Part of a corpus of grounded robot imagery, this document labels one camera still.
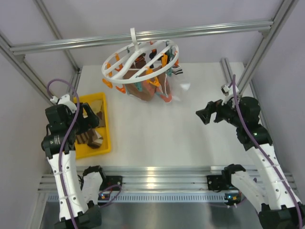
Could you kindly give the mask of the brown striped sock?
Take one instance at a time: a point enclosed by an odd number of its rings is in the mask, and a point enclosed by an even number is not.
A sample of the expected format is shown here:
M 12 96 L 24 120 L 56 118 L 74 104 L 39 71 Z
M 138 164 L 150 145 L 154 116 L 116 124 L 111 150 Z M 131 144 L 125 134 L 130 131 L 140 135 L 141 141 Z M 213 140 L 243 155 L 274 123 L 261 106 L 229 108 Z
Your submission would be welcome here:
M 102 146 L 103 137 L 95 129 L 90 129 L 85 133 L 76 135 L 76 141 L 78 144 L 86 144 L 92 149 L 97 149 Z

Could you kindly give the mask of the white round sock hanger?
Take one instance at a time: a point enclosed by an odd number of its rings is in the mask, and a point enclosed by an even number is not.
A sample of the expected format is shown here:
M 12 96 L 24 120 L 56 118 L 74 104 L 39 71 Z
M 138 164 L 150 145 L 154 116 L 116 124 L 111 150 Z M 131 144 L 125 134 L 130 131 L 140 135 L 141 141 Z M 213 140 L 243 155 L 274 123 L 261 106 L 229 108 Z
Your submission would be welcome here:
M 132 43 L 117 50 L 103 63 L 102 82 L 123 94 L 128 94 L 124 86 L 126 83 L 136 83 L 141 91 L 140 82 L 149 79 L 161 83 L 164 88 L 164 80 L 172 75 L 172 67 L 179 65 L 178 45 L 169 39 L 138 42 L 135 28 L 131 28 L 130 33 Z M 147 85 L 155 93 L 155 86 Z

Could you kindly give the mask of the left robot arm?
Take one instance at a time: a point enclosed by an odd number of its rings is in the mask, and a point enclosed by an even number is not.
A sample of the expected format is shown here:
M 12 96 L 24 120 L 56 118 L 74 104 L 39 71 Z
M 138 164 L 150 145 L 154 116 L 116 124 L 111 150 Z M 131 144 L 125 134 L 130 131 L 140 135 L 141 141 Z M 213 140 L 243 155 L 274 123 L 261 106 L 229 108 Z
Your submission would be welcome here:
M 93 229 L 102 224 L 98 206 L 100 189 L 108 179 L 101 166 L 88 167 L 79 181 L 75 141 L 78 135 L 97 127 L 99 119 L 88 103 L 74 103 L 69 94 L 51 98 L 46 108 L 46 136 L 41 147 L 56 182 L 60 213 L 56 229 Z

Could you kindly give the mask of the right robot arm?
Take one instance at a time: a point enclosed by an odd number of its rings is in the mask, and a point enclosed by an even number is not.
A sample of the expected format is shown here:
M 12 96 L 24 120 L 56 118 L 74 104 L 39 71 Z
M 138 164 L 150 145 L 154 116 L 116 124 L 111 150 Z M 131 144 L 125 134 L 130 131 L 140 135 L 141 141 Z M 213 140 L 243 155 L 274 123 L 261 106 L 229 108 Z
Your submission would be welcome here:
M 305 225 L 305 206 L 292 190 L 275 155 L 268 131 L 259 123 L 261 108 L 252 97 L 243 97 L 239 109 L 233 100 L 210 101 L 196 115 L 207 125 L 211 115 L 215 123 L 226 121 L 236 128 L 236 135 L 259 173 L 263 187 L 250 178 L 242 165 L 230 164 L 222 170 L 227 189 L 238 189 L 255 208 L 264 229 L 301 229 Z

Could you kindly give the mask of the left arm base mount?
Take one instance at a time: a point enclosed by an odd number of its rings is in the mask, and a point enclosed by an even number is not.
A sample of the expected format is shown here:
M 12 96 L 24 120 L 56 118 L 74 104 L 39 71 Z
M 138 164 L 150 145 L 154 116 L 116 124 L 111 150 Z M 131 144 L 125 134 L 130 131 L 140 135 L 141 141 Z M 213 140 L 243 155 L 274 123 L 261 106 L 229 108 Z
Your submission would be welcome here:
M 122 176 L 106 176 L 106 178 L 103 180 L 100 191 L 105 190 L 106 188 L 113 186 L 113 185 L 122 185 Z

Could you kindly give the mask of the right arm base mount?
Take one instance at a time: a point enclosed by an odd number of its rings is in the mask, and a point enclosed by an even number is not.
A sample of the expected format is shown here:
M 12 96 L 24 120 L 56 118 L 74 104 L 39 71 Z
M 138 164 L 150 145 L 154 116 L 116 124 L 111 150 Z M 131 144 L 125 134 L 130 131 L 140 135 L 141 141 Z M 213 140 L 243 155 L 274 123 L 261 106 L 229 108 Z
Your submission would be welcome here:
M 229 189 L 222 175 L 208 175 L 206 178 L 209 191 L 221 192 Z

